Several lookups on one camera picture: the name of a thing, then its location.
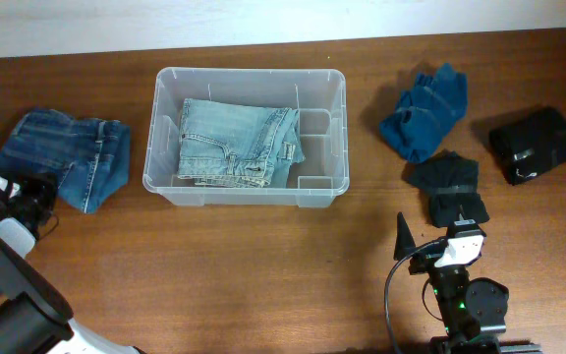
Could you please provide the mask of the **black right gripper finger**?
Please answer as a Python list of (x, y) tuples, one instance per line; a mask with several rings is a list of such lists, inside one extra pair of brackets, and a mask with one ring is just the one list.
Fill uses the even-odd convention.
[(458, 213), (458, 219), (453, 222), (452, 234), (455, 238), (482, 236), (482, 230), (472, 219), (466, 218), (463, 210)]
[(397, 214), (397, 235), (393, 259), (403, 260), (407, 255), (416, 249), (416, 243), (409, 228), (409, 225), (402, 212)]

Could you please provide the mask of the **dark blue jeans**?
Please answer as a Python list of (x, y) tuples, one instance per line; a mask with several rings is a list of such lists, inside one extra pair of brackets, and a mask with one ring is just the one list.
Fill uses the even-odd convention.
[(58, 196), (95, 213), (129, 181), (131, 129), (116, 120), (76, 119), (33, 109), (0, 150), (0, 169), (56, 175)]

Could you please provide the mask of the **light blue jeans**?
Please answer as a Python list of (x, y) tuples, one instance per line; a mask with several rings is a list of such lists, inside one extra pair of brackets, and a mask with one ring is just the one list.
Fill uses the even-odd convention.
[(179, 128), (177, 177), (197, 186), (284, 188), (305, 160), (300, 111), (188, 98)]

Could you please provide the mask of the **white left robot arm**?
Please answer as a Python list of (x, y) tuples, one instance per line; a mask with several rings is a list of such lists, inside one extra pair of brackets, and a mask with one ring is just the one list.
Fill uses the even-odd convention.
[(53, 173), (0, 170), (0, 353), (142, 354), (79, 324), (63, 295), (27, 262), (56, 197)]

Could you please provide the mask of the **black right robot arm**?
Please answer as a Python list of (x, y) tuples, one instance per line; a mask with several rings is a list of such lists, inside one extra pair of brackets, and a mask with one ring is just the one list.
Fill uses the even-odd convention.
[(470, 279), (468, 266), (481, 257), (486, 234), (472, 219), (462, 215), (449, 224), (444, 236), (418, 246), (402, 213), (397, 214), (395, 266), (384, 285), (386, 326), (394, 351), (401, 351), (390, 321), (391, 280), (403, 263), (411, 275), (425, 274), (424, 287), (431, 287), (446, 334), (429, 341), (430, 353), (540, 353), (531, 342), (502, 343), (506, 332), (509, 290), (490, 278)]

